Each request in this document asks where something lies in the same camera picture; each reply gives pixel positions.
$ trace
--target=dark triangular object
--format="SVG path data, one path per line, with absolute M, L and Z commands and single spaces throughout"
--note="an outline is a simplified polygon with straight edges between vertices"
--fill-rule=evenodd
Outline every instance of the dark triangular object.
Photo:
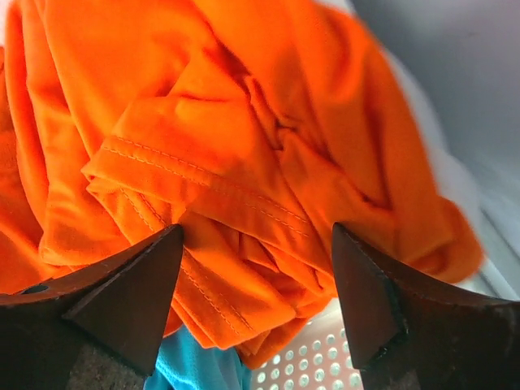
M 332 230 L 332 266 L 352 361 L 362 368 L 405 333 L 395 288 L 361 242 L 339 223 Z
M 63 318 L 142 374 L 154 371 L 183 252 L 181 226 L 82 298 Z

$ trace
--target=blue clothing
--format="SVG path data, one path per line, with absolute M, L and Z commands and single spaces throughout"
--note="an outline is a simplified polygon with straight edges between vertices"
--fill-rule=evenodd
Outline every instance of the blue clothing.
M 203 349 L 182 327 L 162 341 L 144 390 L 250 390 L 251 376 L 234 348 Z

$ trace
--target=seam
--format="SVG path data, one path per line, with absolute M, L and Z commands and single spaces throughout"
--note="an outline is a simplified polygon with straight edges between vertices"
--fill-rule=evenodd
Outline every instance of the seam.
M 124 197 L 126 197 L 128 199 L 128 201 L 130 202 L 130 204 L 132 205 L 133 209 L 136 211 L 137 215 L 139 215 L 139 218 L 141 218 L 141 220 L 145 223 L 145 225 L 148 227 L 149 230 L 151 230 L 152 232 L 154 231 L 152 229 L 152 227 L 150 226 L 150 224 L 148 223 L 148 221 L 145 219 L 145 217 L 143 217 L 143 215 L 139 212 L 139 210 L 137 209 L 136 205 L 133 203 L 133 201 L 130 199 L 130 197 L 123 191 L 122 188 L 119 189 L 119 191 L 121 191 L 121 193 L 124 195 Z
M 189 257 L 191 258 L 194 262 L 196 262 L 197 260 L 195 260 L 195 258 L 191 255 L 190 252 L 188 251 L 184 251 L 184 256 L 186 257 Z M 252 331 L 253 328 L 249 325 L 249 323 L 247 322 L 247 320 L 242 317 L 242 314 L 240 314 L 236 309 L 235 307 L 229 303 L 228 299 L 226 299 L 226 297 L 221 293 L 221 292 L 218 292 L 218 294 L 220 295 L 220 297 L 224 300 L 224 302 L 226 302 L 226 304 L 231 307 L 231 310 L 233 311 L 233 313 L 235 313 L 235 315 L 242 321 L 242 323 L 250 330 Z
M 232 331 L 235 332 L 237 336 L 240 336 L 238 331 L 232 326 L 232 324 L 229 322 L 229 320 L 226 318 L 226 316 L 220 311 L 220 309 L 213 303 L 213 301 L 206 295 L 204 290 L 202 290 L 201 286 L 197 284 L 194 278 L 191 277 L 191 275 L 186 271 L 186 269 L 181 266 L 180 269 L 186 274 L 186 277 L 192 282 L 192 284 L 198 289 L 198 291 L 202 294 L 202 296 L 208 301 L 208 303 L 213 307 L 213 309 L 222 317 L 222 319 L 226 322 L 226 324 L 231 328 Z
M 109 152 L 111 152 L 111 153 L 114 153 L 114 154 L 118 154 L 118 155 L 121 156 L 121 157 L 130 158 L 131 160 L 136 160 L 136 161 L 139 161 L 140 163 L 145 163 L 145 164 L 148 164 L 148 165 L 152 165 L 152 166 L 154 166 L 154 167 L 157 167 L 157 168 L 162 168 L 163 170 L 168 171 L 168 172 L 172 173 L 173 175 L 176 175 L 176 176 L 182 177 L 183 179 L 186 179 L 186 180 L 188 180 L 188 181 L 191 181 L 191 182 L 194 183 L 194 184 L 202 185 L 202 186 L 207 187 L 208 189 L 210 189 L 210 190 L 212 190 L 212 191 L 214 191 L 214 192 L 216 192 L 216 193 L 220 193 L 220 194 L 222 194 L 222 195 L 224 195 L 224 196 L 227 196 L 227 197 L 232 197 L 232 195 L 230 195 L 229 193 L 225 193 L 225 192 L 220 191 L 220 190 L 218 190 L 218 189 L 216 189 L 216 188 L 212 188 L 212 187 L 210 187 L 207 183 L 202 183 L 202 182 L 200 182 L 200 181 L 196 181 L 196 180 L 194 180 L 194 179 L 192 179 L 192 178 L 190 178 L 190 177 L 187 177 L 187 176 L 185 176 L 185 175 L 182 175 L 182 174 L 180 174 L 179 172 L 173 171 L 172 169 L 170 169 L 170 168 L 168 168 L 168 167 L 165 167 L 165 166 L 162 166 L 162 165 L 159 165 L 159 164 L 157 164 L 157 163 L 155 163 L 155 162 L 151 162 L 151 161 L 144 160 L 144 159 L 142 159 L 142 158 L 138 158 L 138 157 L 134 157 L 134 156 L 129 156 L 129 155 L 127 155 L 127 154 L 123 154 L 123 153 L 119 152 L 118 150 L 109 149 L 109 148 L 107 148 L 106 146 L 103 146 L 102 149 L 107 150 L 107 151 L 109 151 Z M 306 234 L 306 233 L 304 233 L 304 232 L 302 232 L 302 231 L 300 231 L 300 230 L 298 230 L 298 229 L 292 227 L 291 225 L 289 225 L 288 223 L 282 221 L 281 219 L 276 218 L 274 215 L 269 214 L 269 213 L 267 213 L 266 211 L 264 211 L 264 210 L 262 210 L 262 209 L 259 209 L 259 208 L 257 208 L 256 206 L 253 206 L 253 205 L 251 205 L 251 204 L 249 204 L 249 203 L 247 203 L 247 202 L 244 202 L 244 204 L 245 204 L 246 206 L 250 207 L 251 209 L 256 210 L 256 211 L 258 211 L 258 212 L 260 212 L 260 213 L 266 215 L 267 217 L 272 218 L 272 219 L 274 219 L 275 221 L 277 221 L 277 222 L 283 224 L 284 226 L 286 226 L 286 227 L 289 228 L 290 230 L 293 230 L 294 232 L 296 232 L 296 233 L 302 235 L 303 237 L 309 237 L 308 234 Z
M 185 165 L 187 165 L 188 167 L 191 167 L 193 169 L 197 169 L 198 171 L 201 171 L 201 172 L 204 172 L 206 174 L 209 174 L 209 175 L 212 175 L 212 176 L 216 176 L 216 177 L 219 177 L 221 180 L 223 180 L 223 177 L 222 176 L 219 176 L 211 171 L 207 171 L 203 168 L 200 168 L 198 167 L 197 165 L 194 165 L 190 162 L 187 162 L 187 161 L 184 161 L 180 158 L 177 158 L 175 156 L 172 156 L 171 154 L 168 154 L 168 153 L 164 153 L 162 152 L 161 150 L 157 150 L 157 149 L 153 149 L 153 148 L 150 148 L 149 146 L 144 146 L 144 145 L 141 145 L 141 144 L 137 144 L 136 142 L 133 142 L 133 141 L 130 141 L 130 140 L 125 140 L 124 138 L 121 138 L 119 136 L 115 136 L 115 138 L 121 142 L 124 142 L 125 144 L 129 144 L 129 145 L 133 145 L 133 146 L 136 146 L 137 148 L 140 148 L 140 149 L 144 149 L 144 150 L 148 150 L 150 152 L 153 152 L 153 153 L 156 153 L 156 154 L 161 154 L 162 156 L 164 157 L 168 157 L 169 159 L 172 159 L 172 160 L 175 160 L 177 161 L 178 163 L 183 163 Z M 247 190 L 245 190 L 244 188 L 236 185 L 236 184 L 233 184 L 233 183 L 227 183 L 228 185 L 232 186 L 233 188 L 235 189 L 238 189 L 240 190 L 241 192 L 248 192 Z M 268 202 L 269 204 L 271 204 L 272 206 L 276 207 L 277 209 L 279 210 L 282 210 L 284 213 L 287 213 L 289 215 L 291 215 L 292 217 L 296 218 L 296 219 L 299 219 L 300 221 L 302 222 L 305 222 L 305 223 L 309 223 L 309 221 L 307 221 L 306 219 L 303 219 L 302 217 L 294 214 L 293 212 L 283 208 L 281 205 L 279 205 L 278 203 L 276 203 L 275 201 L 272 201 L 271 199 L 269 199 L 268 197 L 263 197 L 262 195 L 258 195 L 256 193 L 253 193 L 253 195 L 262 200 L 262 201 L 265 201 L 265 202 Z
M 139 193 L 139 197 L 141 200 L 145 203 L 145 205 L 149 208 L 149 210 L 155 215 L 155 218 L 157 218 L 159 221 L 162 222 L 164 226 L 166 226 L 166 222 L 164 222 L 164 219 L 158 214 L 158 212 L 154 209 L 154 207 L 150 204 L 148 199 L 146 199 L 142 193 Z

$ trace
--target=perforated metal surface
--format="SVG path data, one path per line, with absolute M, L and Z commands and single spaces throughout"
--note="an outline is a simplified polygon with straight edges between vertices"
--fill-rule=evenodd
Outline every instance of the perforated metal surface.
M 253 390 L 362 389 L 352 368 L 340 305 L 331 304 L 292 343 L 253 373 Z

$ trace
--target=wrinkled fabric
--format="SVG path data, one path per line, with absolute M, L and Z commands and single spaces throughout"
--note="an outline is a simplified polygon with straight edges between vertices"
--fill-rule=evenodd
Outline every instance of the wrinkled fabric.
M 162 341 L 144 390 L 249 390 L 251 376 L 234 348 L 203 349 L 182 327 Z
M 392 53 L 386 51 L 385 57 L 418 125 L 438 192 L 457 206 L 478 236 L 482 227 L 482 211 L 475 179 L 466 167 L 449 153 L 435 108 L 421 85 Z
M 16 0 L 5 72 L 3 293 L 182 223 L 166 335 L 254 368 L 336 295 L 335 221 L 440 280 L 480 264 L 382 49 L 342 12 Z

